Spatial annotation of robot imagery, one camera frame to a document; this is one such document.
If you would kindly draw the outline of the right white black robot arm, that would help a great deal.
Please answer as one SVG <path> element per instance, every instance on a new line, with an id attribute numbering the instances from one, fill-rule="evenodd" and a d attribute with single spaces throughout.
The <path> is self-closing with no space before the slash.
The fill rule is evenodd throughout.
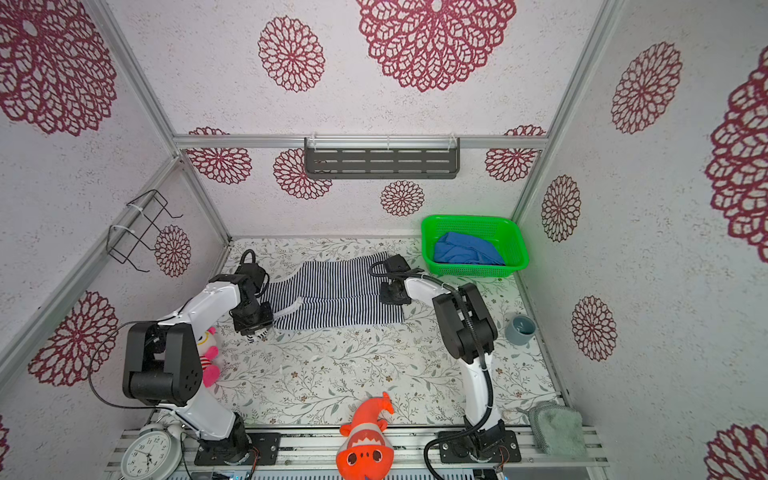
<path id="1" fill-rule="evenodd" d="M 400 255 L 373 263 L 368 273 L 381 280 L 381 303 L 418 301 L 433 308 L 443 345 L 460 367 L 463 429 L 439 432 L 425 446 L 425 457 L 437 449 L 443 464 L 518 461 L 516 437 L 507 430 L 495 400 L 492 360 L 498 329 L 478 287 L 451 286 L 410 267 Z"/>

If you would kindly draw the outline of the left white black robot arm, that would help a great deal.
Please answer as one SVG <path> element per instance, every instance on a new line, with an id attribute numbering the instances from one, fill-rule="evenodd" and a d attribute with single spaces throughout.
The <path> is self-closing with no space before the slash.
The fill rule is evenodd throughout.
<path id="1" fill-rule="evenodd" d="M 196 343 L 221 317 L 236 332 L 261 333 L 272 324 L 262 298 L 269 275 L 256 263 L 213 277 L 181 308 L 156 321 L 140 321 L 127 333 L 123 392 L 149 407 L 166 409 L 194 431 L 202 453 L 227 464 L 246 461 L 251 440 L 241 415 L 220 404 L 203 385 Z"/>

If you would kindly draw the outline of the blue white striped tank top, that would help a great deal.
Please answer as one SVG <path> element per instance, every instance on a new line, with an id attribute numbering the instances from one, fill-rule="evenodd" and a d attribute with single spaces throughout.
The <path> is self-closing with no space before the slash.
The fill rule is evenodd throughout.
<path id="1" fill-rule="evenodd" d="M 261 297 L 273 311 L 279 331 L 321 330 L 398 324 L 403 307 L 379 299 L 389 255 L 378 252 L 349 260 L 303 263 L 288 277 L 271 283 Z"/>

